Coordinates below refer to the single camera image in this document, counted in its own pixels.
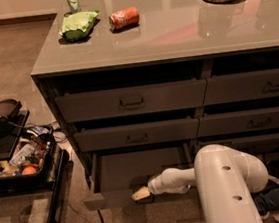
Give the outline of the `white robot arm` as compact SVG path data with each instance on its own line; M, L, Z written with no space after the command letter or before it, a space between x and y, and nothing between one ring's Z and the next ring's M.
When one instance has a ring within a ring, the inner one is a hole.
M252 195L266 187L268 177L266 166L257 157L212 144L198 151L192 168L163 170L132 199L187 193L195 186L205 223L263 223Z

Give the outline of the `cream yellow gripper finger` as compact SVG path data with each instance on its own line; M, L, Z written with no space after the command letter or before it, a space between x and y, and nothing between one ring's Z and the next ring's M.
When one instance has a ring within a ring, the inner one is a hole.
M138 200L145 199L146 197L149 197L150 195L151 195L151 192L150 192L149 188L144 185L143 187L137 189L137 191L134 192L134 194L131 196L131 198L134 201L138 201Z

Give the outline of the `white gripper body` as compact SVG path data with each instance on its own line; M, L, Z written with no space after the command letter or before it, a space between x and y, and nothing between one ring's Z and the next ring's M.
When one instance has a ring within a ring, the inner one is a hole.
M152 178L148 180L148 190L155 195L170 193L172 190L174 190L171 174L172 172L170 169L167 169L159 175L152 176Z

